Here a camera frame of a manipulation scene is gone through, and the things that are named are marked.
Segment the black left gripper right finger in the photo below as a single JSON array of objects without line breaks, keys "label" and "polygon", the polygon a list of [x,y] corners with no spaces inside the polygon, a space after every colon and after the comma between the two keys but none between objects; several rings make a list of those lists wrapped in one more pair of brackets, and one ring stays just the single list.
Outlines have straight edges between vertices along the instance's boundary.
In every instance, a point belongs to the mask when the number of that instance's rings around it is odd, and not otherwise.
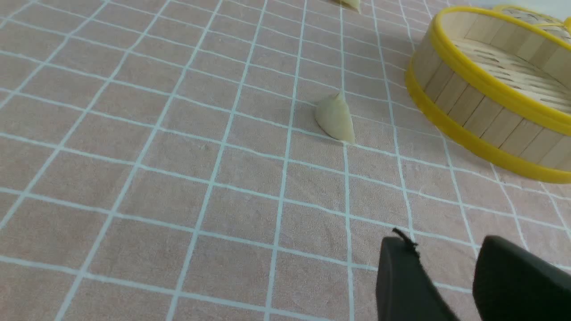
[{"label": "black left gripper right finger", "polygon": [[568,321],[571,277],[497,235],[484,238],[472,294],[484,321]]}]

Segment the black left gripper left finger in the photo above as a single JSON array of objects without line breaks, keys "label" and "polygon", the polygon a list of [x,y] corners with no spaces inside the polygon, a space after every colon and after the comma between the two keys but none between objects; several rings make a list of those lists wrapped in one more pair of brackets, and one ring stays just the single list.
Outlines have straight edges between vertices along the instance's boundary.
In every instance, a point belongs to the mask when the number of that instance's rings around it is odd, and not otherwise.
[{"label": "black left gripper left finger", "polygon": [[458,321],[424,270],[418,244],[398,228],[381,242],[377,273],[380,321]]}]

